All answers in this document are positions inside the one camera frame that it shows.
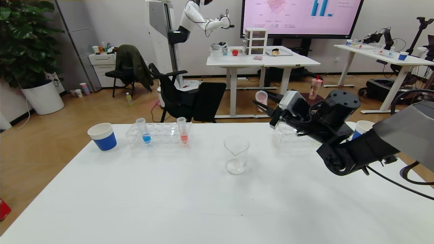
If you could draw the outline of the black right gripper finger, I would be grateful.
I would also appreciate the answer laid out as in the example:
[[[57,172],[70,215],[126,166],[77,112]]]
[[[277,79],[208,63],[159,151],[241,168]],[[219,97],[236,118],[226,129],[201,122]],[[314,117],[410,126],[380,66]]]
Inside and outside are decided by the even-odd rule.
[[[262,91],[264,91],[267,94],[267,99],[272,100],[276,104],[279,104],[284,97],[284,95],[282,95],[282,94],[274,93],[274,92],[269,91],[269,90],[262,89]]]
[[[263,103],[260,103],[259,101],[253,99],[252,103],[256,106],[257,110],[262,112],[263,114],[267,115],[268,117],[272,117],[275,113],[276,108],[278,105],[276,103],[273,103],[271,105],[265,105]]]

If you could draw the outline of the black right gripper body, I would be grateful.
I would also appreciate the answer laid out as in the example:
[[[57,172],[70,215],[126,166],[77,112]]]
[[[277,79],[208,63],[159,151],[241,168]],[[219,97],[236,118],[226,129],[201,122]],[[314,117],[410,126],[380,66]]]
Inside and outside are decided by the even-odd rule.
[[[308,136],[320,143],[324,142],[324,126],[314,119],[314,111],[320,105],[285,105],[278,106],[270,121],[270,127],[275,129],[278,124],[284,123],[296,131],[296,136]]]

